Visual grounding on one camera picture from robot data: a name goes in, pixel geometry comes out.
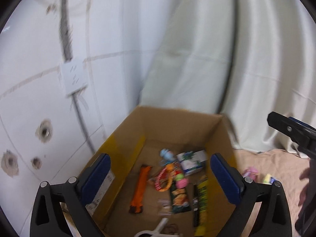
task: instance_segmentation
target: hole in wall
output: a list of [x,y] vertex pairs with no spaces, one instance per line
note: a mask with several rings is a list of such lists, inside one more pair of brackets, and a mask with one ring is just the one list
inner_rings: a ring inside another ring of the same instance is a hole
[[49,14],[50,12],[56,13],[56,11],[57,11],[56,3],[50,4],[46,9],[46,15]]
[[19,174],[19,166],[17,156],[10,150],[7,150],[1,159],[1,168],[8,176],[15,176]]
[[39,157],[35,157],[34,159],[31,160],[32,166],[34,169],[40,169],[42,166],[42,161]]
[[53,127],[49,119],[44,119],[35,132],[38,139],[45,143],[48,142],[53,135]]

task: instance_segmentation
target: candy wrapper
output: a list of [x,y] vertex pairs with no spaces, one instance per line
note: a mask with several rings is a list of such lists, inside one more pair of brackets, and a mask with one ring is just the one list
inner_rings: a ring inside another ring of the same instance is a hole
[[254,180],[257,183],[258,178],[259,178],[259,171],[253,166],[251,166],[250,168],[247,168],[243,172],[242,177],[250,177],[252,180]]
[[188,193],[185,188],[177,189],[176,183],[173,182],[169,190],[173,214],[191,210]]
[[274,181],[276,181],[276,179],[274,177],[272,177],[270,174],[267,174],[265,176],[265,178],[263,179],[263,182],[262,183],[265,183],[265,184],[272,184]]

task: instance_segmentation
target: beige cloth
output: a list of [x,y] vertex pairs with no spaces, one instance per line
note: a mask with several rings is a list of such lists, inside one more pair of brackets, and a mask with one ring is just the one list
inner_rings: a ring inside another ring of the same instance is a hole
[[[234,152],[238,164],[238,170],[242,173],[250,166],[254,166],[260,172],[262,179],[266,174],[271,174],[279,180],[288,200],[293,237],[299,234],[294,228],[301,207],[298,207],[300,192],[307,184],[307,180],[300,181],[299,176],[302,171],[309,167],[309,160],[302,159],[294,154],[283,150],[271,150],[264,153],[252,153],[246,150],[236,150]],[[245,227],[242,237],[248,236],[259,211],[260,204],[257,203],[250,219]]]

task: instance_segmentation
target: blue gripper pad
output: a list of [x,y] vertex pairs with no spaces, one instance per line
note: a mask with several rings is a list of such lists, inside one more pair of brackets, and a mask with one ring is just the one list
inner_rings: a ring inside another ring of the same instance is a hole
[[82,205],[93,202],[101,184],[111,169],[111,158],[102,153],[92,166],[86,168],[79,176],[78,191]]
[[228,201],[238,205],[245,187],[242,176],[235,168],[229,166],[219,153],[211,156],[211,169]]

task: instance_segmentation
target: green snack bag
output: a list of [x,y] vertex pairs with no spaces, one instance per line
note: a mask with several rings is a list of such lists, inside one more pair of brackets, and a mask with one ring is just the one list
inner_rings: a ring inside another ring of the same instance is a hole
[[188,193],[185,188],[177,189],[176,182],[173,181],[169,191],[173,214],[191,211]]

